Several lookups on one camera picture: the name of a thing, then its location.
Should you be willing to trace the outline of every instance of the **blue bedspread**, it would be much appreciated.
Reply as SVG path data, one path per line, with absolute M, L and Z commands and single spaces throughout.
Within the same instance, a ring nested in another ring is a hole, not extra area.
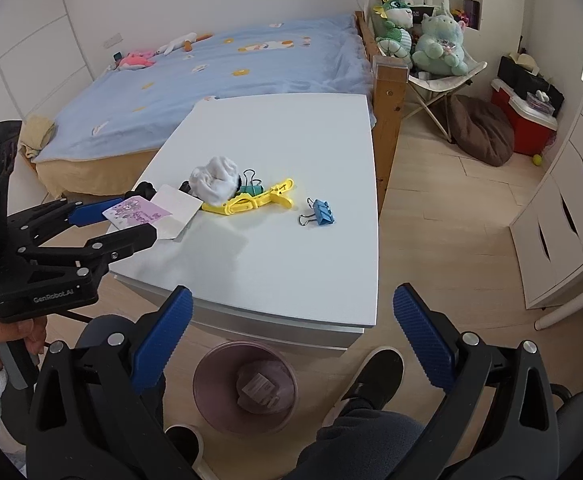
M 350 14 L 223 33 L 189 54 L 179 49 L 153 60 L 150 68 L 105 73 L 85 89 L 56 117 L 57 135 L 34 162 L 157 149 L 206 96 L 369 95 L 372 85 Z

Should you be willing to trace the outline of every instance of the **wooden bed frame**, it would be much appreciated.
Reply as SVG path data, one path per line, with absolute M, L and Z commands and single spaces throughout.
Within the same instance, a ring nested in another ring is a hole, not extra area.
M 376 163 L 376 193 L 380 216 L 398 142 L 409 69 L 398 58 L 386 57 L 380 53 L 362 12 L 357 11 L 355 18 L 358 34 L 363 38 L 367 59 L 372 65 L 374 79 L 372 103 L 376 126 L 371 132 L 371 138 Z M 25 157 L 24 150 L 21 150 L 21 155 L 36 172 L 36 165 Z

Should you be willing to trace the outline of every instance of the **stuffed animal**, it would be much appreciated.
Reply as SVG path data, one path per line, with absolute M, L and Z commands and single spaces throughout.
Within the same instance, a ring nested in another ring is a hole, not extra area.
M 189 34 L 185 34 L 175 40 L 170 41 L 168 44 L 163 45 L 160 47 L 156 54 L 171 54 L 172 51 L 177 50 L 179 48 L 183 48 L 185 52 L 191 52 L 192 50 L 192 43 L 196 41 L 203 41 L 207 38 L 212 37 L 212 34 L 203 34 L 202 36 L 198 36 L 195 32 L 190 32 Z
M 423 35 L 412 54 L 415 65 L 436 75 L 467 75 L 469 69 L 462 49 L 464 25 L 444 12 L 431 18 L 425 14 Z
M 385 32 L 376 38 L 379 48 L 387 55 L 399 57 L 411 69 L 412 37 L 409 29 L 414 26 L 412 10 L 399 0 L 387 0 L 382 7 L 374 7 L 383 20 Z
M 154 53 L 152 51 L 130 52 L 121 59 L 121 62 L 118 64 L 118 70 L 139 70 L 141 68 L 147 68 L 155 63 L 155 61 L 150 59 L 153 56 Z

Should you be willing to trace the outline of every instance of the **wall outlet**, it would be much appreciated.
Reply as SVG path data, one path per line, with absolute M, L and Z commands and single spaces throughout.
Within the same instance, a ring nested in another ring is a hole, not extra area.
M 103 43 L 103 48 L 111 48 L 115 44 L 120 43 L 121 41 L 123 41 L 123 37 L 121 36 L 121 33 L 118 32 L 116 35 L 112 36 L 111 38 L 109 38 L 109 40 Z

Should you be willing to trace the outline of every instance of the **yellow clip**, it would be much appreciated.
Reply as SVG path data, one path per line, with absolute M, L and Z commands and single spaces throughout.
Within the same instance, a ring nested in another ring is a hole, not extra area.
M 265 191 L 260 195 L 251 196 L 249 193 L 241 193 L 221 206 L 213 206 L 203 203 L 202 209 L 203 211 L 209 211 L 210 213 L 217 213 L 219 215 L 233 215 L 234 213 L 243 213 L 244 211 L 258 209 L 260 206 L 270 202 L 291 209 L 293 207 L 293 202 L 291 199 L 283 196 L 283 193 L 287 193 L 292 187 L 293 180 L 288 178 L 279 184 L 270 187 L 268 191 Z

